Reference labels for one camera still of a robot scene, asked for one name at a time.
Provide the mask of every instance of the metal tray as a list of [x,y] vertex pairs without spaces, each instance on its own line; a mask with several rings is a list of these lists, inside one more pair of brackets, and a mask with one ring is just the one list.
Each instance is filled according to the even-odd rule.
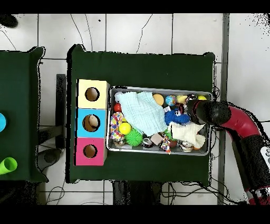
[[[123,86],[112,86],[108,92],[108,119],[107,119],[107,134],[106,134],[106,147],[110,151],[121,151],[121,152],[137,152],[137,153],[158,153],[167,154],[158,146],[153,146],[152,148],[144,148],[142,145],[132,147],[130,145],[124,145],[123,147],[116,147],[113,140],[110,138],[110,118],[113,114],[113,106],[115,104],[114,94],[117,92],[152,92],[153,94],[161,94],[165,98],[167,95],[187,95],[187,94],[198,94],[205,96],[208,100],[212,100],[213,96],[209,92],[200,91],[185,91],[185,90],[171,90],[171,89],[150,89],[150,88],[140,88],[140,87],[123,87]],[[204,156],[209,153],[209,130],[210,125],[205,124],[204,128],[200,130],[199,134],[204,135],[206,141],[201,149],[192,150],[190,153],[183,152],[179,147],[171,149],[171,154],[173,155],[197,155]]]

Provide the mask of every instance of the pink box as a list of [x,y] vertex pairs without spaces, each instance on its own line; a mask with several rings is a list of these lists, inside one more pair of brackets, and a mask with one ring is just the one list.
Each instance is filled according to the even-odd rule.
[[[96,154],[92,158],[84,155],[84,148],[87,145],[93,145],[96,148]],[[103,166],[106,156],[105,138],[77,138],[76,166]]]

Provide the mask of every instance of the dark green tablecloth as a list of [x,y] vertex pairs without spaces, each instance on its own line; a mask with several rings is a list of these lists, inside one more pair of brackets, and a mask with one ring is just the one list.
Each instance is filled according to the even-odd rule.
[[[74,45],[68,52],[67,118],[75,117],[76,79],[106,80],[111,86],[132,86],[161,89],[212,90],[212,53],[203,55],[121,54],[83,52]],[[104,166],[74,166],[74,123],[67,127],[67,149],[70,145],[70,167],[66,179],[200,181],[208,184],[209,155],[160,155],[108,151]]]
[[28,52],[0,51],[0,113],[7,119],[0,132],[0,161],[13,157],[15,171],[0,180],[47,181],[36,168],[38,145],[38,60],[43,48]]

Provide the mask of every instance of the blue plush toy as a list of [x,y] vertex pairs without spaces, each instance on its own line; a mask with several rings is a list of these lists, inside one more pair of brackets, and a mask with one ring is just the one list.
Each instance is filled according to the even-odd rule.
[[190,117],[187,114],[179,114],[178,109],[174,109],[165,113],[165,123],[169,125],[170,122],[175,122],[177,124],[184,124],[190,121]]

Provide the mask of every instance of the yellow box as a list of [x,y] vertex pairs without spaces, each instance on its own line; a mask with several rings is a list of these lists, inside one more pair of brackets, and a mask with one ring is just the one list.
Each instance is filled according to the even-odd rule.
[[79,79],[78,107],[107,109],[109,88],[106,81]]

